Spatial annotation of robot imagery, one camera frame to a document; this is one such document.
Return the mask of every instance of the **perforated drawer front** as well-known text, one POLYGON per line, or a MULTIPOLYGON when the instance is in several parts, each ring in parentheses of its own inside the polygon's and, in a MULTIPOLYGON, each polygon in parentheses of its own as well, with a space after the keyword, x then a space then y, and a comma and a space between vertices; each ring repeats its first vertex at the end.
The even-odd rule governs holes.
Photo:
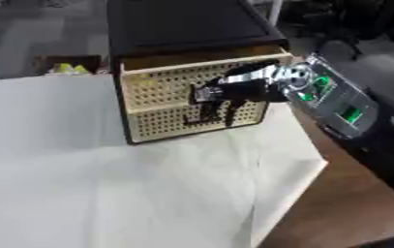
MULTIPOLYGON (((229 102, 225 102, 218 111, 221 121, 191 126, 184 124, 184 116, 191 122, 199 119, 200 106, 191 106, 188 102, 190 85, 201 85, 246 63, 273 58, 279 59, 281 64, 289 64, 292 56, 283 52, 136 71, 126 71, 123 64, 121 85, 132 141, 138 143, 224 129, 229 102)), ((235 114, 232 126, 259 123, 266 107, 265 102, 246 103, 235 114)))

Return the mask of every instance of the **yellow object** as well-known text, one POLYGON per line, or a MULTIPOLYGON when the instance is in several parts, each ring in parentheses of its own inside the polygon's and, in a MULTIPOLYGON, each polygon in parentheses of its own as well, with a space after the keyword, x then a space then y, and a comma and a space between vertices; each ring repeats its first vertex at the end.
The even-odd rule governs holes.
POLYGON ((89 74, 89 72, 81 65, 78 65, 74 68, 75 72, 78 74, 89 74))
POLYGON ((55 73, 58 73, 58 74, 66 74, 66 73, 72 73, 74 71, 74 69, 71 64, 63 63, 63 64, 55 65, 54 71, 55 71, 55 73))

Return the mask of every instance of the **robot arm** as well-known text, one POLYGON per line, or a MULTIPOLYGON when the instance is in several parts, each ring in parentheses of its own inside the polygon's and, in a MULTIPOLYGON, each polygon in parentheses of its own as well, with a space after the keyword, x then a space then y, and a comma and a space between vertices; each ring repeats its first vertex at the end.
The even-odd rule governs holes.
POLYGON ((190 103, 202 105, 200 121, 220 120, 217 111, 225 101, 230 101, 227 127, 247 101, 291 102, 327 132, 347 140, 362 136, 378 118, 378 104, 316 55, 291 66, 276 60, 245 65, 191 89, 190 103))

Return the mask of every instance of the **floor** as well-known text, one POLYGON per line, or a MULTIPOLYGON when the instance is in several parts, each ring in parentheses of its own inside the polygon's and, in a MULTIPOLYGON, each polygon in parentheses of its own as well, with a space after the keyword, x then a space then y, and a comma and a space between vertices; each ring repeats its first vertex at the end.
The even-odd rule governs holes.
MULTIPOLYGON (((13 0, 0 8, 0 78, 31 75, 37 55, 107 55, 105 1, 67 3, 64 9, 45 9, 37 0, 13 0)), ((313 41, 292 38, 291 47, 295 54, 307 54, 313 41)), ((385 37, 360 47, 366 55, 354 63, 341 44, 330 44, 323 53, 358 82, 374 72, 394 72, 394 44, 385 37)), ((391 82, 371 83, 391 90, 391 82)), ((337 248, 394 235, 394 192, 306 118, 302 124, 331 163, 261 247, 337 248)))
POLYGON ((0 8, 0 78, 33 74, 38 55, 107 55, 106 1, 64 0, 62 9, 11 1, 0 8))

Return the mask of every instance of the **table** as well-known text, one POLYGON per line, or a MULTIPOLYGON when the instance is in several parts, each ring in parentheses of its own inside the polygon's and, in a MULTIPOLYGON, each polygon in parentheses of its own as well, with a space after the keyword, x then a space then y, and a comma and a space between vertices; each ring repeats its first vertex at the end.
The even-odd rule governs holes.
POLYGON ((129 146, 110 76, 0 80, 0 248, 257 247, 325 164, 286 104, 129 146))

